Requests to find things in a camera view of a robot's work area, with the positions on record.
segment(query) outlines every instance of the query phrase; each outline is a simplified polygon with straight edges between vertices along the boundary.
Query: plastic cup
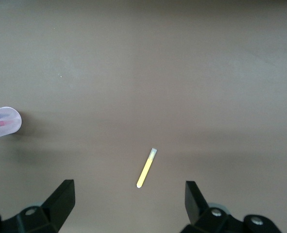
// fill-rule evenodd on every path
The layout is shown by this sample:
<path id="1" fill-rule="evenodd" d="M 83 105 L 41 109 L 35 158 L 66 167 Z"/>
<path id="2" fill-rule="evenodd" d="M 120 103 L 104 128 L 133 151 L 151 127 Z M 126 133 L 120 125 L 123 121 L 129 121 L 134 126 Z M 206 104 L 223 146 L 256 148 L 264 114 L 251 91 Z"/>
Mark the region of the plastic cup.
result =
<path id="1" fill-rule="evenodd" d="M 21 127 L 21 116 L 14 108 L 0 108 L 0 137 L 17 132 Z"/>

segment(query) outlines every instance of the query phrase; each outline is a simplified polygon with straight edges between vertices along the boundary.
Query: gray tabletop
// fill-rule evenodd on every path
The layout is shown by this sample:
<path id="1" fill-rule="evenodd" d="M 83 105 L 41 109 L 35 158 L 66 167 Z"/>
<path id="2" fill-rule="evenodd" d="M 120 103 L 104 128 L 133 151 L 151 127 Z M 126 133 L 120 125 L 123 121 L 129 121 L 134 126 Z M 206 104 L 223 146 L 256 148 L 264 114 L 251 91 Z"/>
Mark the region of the gray tabletop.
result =
<path id="1" fill-rule="evenodd" d="M 191 180 L 287 233 L 287 2 L 0 1 L 3 106 L 4 219 L 74 179 L 62 233 L 177 233 Z"/>

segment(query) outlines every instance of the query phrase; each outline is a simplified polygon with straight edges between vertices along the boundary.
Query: silver bolt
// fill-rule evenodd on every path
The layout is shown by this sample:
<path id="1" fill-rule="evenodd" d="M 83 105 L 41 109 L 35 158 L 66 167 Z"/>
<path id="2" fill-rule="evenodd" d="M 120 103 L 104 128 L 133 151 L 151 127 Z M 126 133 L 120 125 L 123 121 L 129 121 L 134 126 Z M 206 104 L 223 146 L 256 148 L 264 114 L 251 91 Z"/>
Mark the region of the silver bolt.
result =
<path id="1" fill-rule="evenodd" d="M 222 215 L 221 211 L 218 209 L 213 209 L 211 213 L 216 217 L 220 217 Z"/>
<path id="2" fill-rule="evenodd" d="M 30 209 L 30 210 L 27 210 L 25 215 L 33 215 L 35 213 L 36 209 Z"/>
<path id="3" fill-rule="evenodd" d="M 263 221 L 259 217 L 252 217 L 251 221 L 256 225 L 263 225 Z"/>

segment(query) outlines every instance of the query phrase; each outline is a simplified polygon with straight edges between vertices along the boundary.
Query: yellow pen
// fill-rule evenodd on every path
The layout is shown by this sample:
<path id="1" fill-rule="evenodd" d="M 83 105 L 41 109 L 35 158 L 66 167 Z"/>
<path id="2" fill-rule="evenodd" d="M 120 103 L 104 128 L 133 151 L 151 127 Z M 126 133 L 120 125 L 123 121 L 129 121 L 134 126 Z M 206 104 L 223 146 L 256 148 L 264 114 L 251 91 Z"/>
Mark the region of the yellow pen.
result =
<path id="1" fill-rule="evenodd" d="M 145 178 L 146 178 L 146 176 L 148 174 L 148 171 L 149 171 L 149 169 L 151 167 L 151 164 L 153 162 L 154 156 L 156 155 L 156 152 L 157 152 L 157 149 L 152 148 L 152 150 L 150 152 L 150 155 L 149 155 L 149 157 L 147 159 L 147 162 L 145 163 L 144 168 L 143 168 L 143 170 L 141 172 L 141 175 L 139 177 L 139 180 L 137 182 L 137 188 L 141 188 L 142 187 L 143 182 L 144 182 L 144 180 L 145 180 Z"/>

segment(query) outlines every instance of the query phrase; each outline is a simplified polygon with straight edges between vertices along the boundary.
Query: yellow marker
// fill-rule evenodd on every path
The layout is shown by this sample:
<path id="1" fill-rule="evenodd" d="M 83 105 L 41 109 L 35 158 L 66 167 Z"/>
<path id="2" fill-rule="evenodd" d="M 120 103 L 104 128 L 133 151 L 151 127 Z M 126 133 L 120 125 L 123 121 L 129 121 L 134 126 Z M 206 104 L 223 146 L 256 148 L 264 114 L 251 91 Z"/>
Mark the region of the yellow marker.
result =
<path id="1" fill-rule="evenodd" d="M 152 148 L 152 150 L 150 152 L 150 155 L 149 155 L 149 157 L 147 159 L 147 162 L 145 163 L 144 168 L 142 170 L 142 173 L 141 173 L 141 175 L 139 177 L 139 180 L 138 180 L 138 183 L 137 183 L 137 188 L 141 188 L 142 187 L 143 182 L 144 182 L 144 180 L 145 180 L 145 178 L 146 178 L 146 176 L 148 174 L 148 171 L 149 171 L 149 169 L 151 167 L 151 164 L 153 162 L 154 156 L 156 155 L 156 152 L 157 152 L 157 149 Z"/>

